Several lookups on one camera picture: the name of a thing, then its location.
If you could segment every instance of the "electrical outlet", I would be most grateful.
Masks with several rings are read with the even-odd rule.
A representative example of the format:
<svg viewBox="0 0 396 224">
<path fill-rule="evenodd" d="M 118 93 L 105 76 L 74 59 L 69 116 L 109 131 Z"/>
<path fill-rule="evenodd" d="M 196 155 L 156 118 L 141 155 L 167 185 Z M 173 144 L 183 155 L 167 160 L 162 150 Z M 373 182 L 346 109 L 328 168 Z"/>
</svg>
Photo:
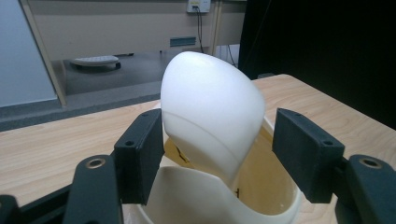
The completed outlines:
<svg viewBox="0 0 396 224">
<path fill-rule="evenodd" d="M 195 7 L 199 7 L 201 4 L 200 0 L 188 0 L 187 3 L 187 12 L 197 12 Z"/>
<path fill-rule="evenodd" d="M 210 0 L 187 0 L 187 12 L 209 12 Z"/>
</svg>

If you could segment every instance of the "gray floor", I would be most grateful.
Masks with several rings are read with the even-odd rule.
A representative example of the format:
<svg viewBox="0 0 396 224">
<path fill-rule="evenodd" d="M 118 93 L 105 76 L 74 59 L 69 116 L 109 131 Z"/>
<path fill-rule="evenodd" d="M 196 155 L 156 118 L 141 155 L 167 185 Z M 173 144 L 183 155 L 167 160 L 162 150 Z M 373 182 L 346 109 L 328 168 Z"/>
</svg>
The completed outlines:
<svg viewBox="0 0 396 224">
<path fill-rule="evenodd" d="M 67 119 L 84 114 L 160 99 L 163 72 L 181 50 L 117 55 L 121 69 L 113 65 L 77 69 L 64 61 L 66 101 L 57 100 L 2 107 L 0 132 Z M 239 46 L 221 46 L 216 56 L 237 66 Z"/>
</svg>

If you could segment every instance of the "white curved cover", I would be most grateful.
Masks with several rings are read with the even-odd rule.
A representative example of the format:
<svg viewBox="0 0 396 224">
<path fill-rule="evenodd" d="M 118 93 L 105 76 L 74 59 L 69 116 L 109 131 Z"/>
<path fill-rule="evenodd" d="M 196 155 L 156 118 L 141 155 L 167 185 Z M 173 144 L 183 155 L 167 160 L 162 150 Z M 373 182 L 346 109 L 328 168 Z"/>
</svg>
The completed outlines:
<svg viewBox="0 0 396 224">
<path fill-rule="evenodd" d="M 161 105 L 166 133 L 194 167 L 230 187 L 264 119 L 260 91 L 232 65 L 183 52 L 165 70 Z"/>
<path fill-rule="evenodd" d="M 148 205 L 139 206 L 142 223 L 255 224 L 291 223 L 299 208 L 301 192 L 284 213 L 267 216 L 241 203 L 216 176 L 182 167 L 162 167 L 155 178 Z"/>
</svg>

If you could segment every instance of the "dark curtain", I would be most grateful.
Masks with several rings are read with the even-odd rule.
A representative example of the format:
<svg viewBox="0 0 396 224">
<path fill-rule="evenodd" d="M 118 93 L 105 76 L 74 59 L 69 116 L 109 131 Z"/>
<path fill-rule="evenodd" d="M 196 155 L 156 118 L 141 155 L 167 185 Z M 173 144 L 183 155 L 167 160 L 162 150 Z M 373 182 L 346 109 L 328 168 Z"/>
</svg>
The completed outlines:
<svg viewBox="0 0 396 224">
<path fill-rule="evenodd" d="M 289 74 L 396 129 L 390 0 L 247 0 L 239 69 Z"/>
</svg>

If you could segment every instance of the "screw hole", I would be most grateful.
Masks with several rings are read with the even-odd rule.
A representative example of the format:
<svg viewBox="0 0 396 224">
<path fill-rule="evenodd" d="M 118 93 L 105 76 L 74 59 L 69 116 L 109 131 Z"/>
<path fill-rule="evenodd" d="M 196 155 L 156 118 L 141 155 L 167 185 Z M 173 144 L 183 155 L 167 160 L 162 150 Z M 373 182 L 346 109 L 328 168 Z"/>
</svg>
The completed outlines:
<svg viewBox="0 0 396 224">
<path fill-rule="evenodd" d="M 367 167 L 373 168 L 373 169 L 381 169 L 382 165 L 378 163 L 375 160 L 369 159 L 369 158 L 361 158 L 359 162 Z"/>
<path fill-rule="evenodd" d="M 105 159 L 93 159 L 88 161 L 85 165 L 88 169 L 96 169 L 103 166 L 105 163 Z"/>
<path fill-rule="evenodd" d="M 134 141 L 127 141 L 127 142 L 125 142 L 125 146 L 127 146 L 127 147 L 131 147 L 131 146 L 133 146 L 134 145 Z"/>
<path fill-rule="evenodd" d="M 327 145 L 327 146 L 332 146 L 332 141 L 323 141 L 323 144 L 324 145 Z"/>
</svg>

